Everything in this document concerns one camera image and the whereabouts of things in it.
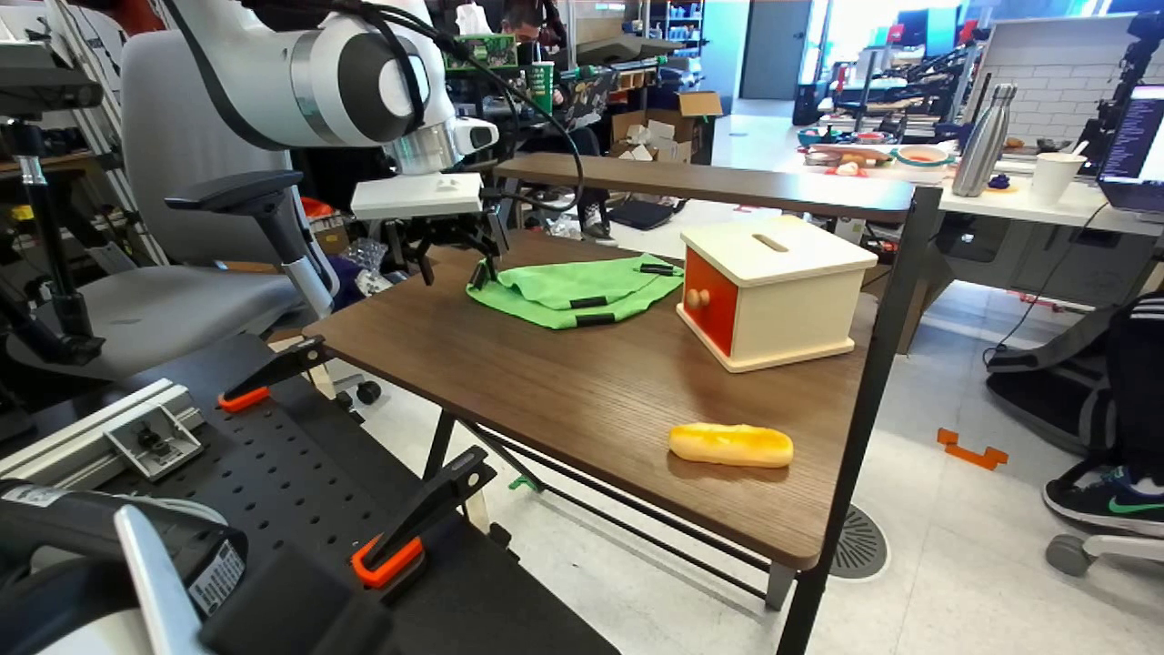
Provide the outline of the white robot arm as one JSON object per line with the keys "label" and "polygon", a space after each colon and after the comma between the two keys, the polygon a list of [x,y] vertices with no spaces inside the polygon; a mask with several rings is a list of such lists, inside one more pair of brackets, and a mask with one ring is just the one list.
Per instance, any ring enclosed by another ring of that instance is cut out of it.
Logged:
{"label": "white robot arm", "polygon": [[462,118],[447,95],[447,56],[426,0],[320,0],[299,30],[262,21],[276,0],[160,0],[190,44],[218,118],[267,150],[382,150],[398,173],[352,185],[349,216],[398,221],[405,255],[426,266],[432,244],[475,250],[473,284],[496,277],[504,226],[464,159],[500,129]]}

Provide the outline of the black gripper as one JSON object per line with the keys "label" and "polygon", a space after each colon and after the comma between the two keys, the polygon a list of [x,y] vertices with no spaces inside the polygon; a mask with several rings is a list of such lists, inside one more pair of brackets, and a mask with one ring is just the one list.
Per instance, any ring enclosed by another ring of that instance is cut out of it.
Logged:
{"label": "black gripper", "polygon": [[468,287],[500,279],[500,255],[508,249],[508,236],[489,216],[438,216],[392,221],[388,236],[400,244],[400,255],[418,266],[423,284],[438,279],[432,249],[468,249],[475,250],[475,271]]}

